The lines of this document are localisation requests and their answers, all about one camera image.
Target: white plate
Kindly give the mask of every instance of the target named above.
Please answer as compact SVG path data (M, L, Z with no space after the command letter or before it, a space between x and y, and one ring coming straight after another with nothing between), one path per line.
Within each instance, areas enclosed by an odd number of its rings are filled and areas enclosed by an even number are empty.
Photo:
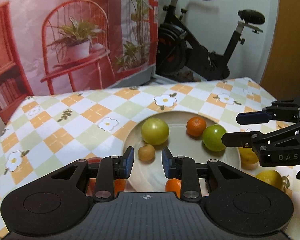
M145 120L132 129L124 142L123 152L128 146L134 148L135 157L129 181L137 192L165 191L167 179L161 162L161 151L164 147L169 147L173 156L184 155L193 158L197 163L207 163L209 159L218 159L236 169L240 169L240 156L237 148L226 148L222 152L212 152L204 146L200 138L194 139L187 135L186 123L195 116L204 118L207 126L215 124L214 121L206 117L190 112L170 111L152 115L151 117L160 118L168 124L170 134L165 143L156 147L155 157L149 162L138 159L138 150L144 145L141 137L141 126ZM205 179L199 180L202 195L208 195Z

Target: red chair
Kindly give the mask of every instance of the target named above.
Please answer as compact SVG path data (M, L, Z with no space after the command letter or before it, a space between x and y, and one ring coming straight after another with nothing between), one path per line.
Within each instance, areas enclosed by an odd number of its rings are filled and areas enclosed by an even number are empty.
M92 39L89 56L76 61L68 59L65 45L50 45L62 38L60 29L56 27L70 25L71 17L76 20L88 20L90 23L97 25L99 29L104 30ZM50 12L42 25L45 76L41 79L41 82L47 82L51 94L54 94L52 80L63 75L68 75L72 91L77 91L72 72L91 65L95 66L97 70L98 77L95 89L103 89L115 83L115 76L109 58L108 31L109 24L106 13L97 3L90 0L70 0L58 5Z

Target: bike seat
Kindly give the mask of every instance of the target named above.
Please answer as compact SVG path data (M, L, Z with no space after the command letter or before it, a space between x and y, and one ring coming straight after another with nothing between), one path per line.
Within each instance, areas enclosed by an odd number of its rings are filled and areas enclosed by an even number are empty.
M247 9L247 10L238 11L238 15L246 23L260 25L260 24L264 24L266 21L264 15L262 13L254 11L254 10Z

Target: checkered tablecloth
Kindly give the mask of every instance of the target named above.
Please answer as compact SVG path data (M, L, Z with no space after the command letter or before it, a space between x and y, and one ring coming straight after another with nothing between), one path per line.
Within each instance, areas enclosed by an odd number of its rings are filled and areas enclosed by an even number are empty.
M152 114L189 111L213 119L228 132L268 133L288 124L271 120L240 126L235 118L241 112L259 111L273 100L249 78L28 97L0 137L0 204L12 190L72 161L121 155L129 131ZM256 175L262 169L246 172ZM295 179L300 166L276 169L289 175L286 193L295 207L286 232L300 240L300 180ZM0 215L0 237L7 232Z

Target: lemon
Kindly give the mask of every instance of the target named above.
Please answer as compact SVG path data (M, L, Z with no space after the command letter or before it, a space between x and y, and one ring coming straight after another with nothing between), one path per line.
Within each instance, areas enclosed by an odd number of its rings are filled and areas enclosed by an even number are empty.
M252 151L251 148L239 148L239 153L240 153L240 157L241 157L241 162L243 164L255 164L257 163L258 157L257 155Z
M280 190L282 189L282 178L280 173L277 171L274 170L262 171L256 176L256 178Z

